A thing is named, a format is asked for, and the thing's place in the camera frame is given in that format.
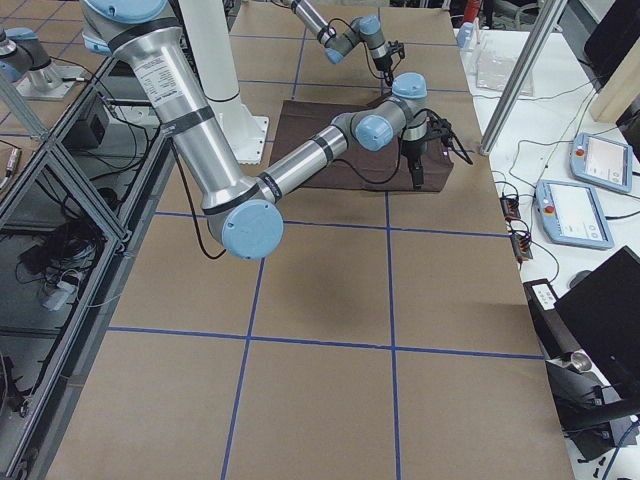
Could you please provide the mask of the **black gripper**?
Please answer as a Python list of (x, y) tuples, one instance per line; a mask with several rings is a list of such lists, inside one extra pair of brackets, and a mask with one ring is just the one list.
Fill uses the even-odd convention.
[(393, 70), (395, 68), (394, 57), (398, 61), (404, 59), (404, 43), (400, 41), (387, 41), (372, 51), (372, 59), (386, 86), (393, 84)]
[(411, 172), (414, 190), (421, 190), (423, 187), (423, 165), (422, 155), (425, 153), (424, 140), (403, 140), (402, 155), (407, 160), (407, 166)]

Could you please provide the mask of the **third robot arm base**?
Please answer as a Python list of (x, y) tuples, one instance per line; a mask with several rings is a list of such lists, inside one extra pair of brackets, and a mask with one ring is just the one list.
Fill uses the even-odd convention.
[(69, 93), (84, 68), (56, 64), (33, 30), (17, 27), (1, 28), (1, 73), (24, 98), (54, 101)]

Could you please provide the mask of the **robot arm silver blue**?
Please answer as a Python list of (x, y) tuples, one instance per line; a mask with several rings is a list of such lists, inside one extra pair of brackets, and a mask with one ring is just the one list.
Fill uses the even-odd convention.
[(359, 45), (366, 50), (370, 73), (390, 87), (396, 64), (405, 58), (405, 47), (399, 41), (387, 41), (376, 15), (356, 17), (350, 22), (341, 18), (324, 19), (309, 1), (274, 1), (291, 10), (322, 45), (325, 56), (334, 65), (341, 63)]
[(257, 176), (241, 164), (268, 121), (243, 104), (219, 1), (85, 1), (86, 47), (127, 63), (202, 191), (209, 231), (228, 253), (261, 259), (280, 243), (278, 201), (352, 146), (377, 151), (426, 133), (425, 78), (404, 73), (371, 110), (344, 113)]

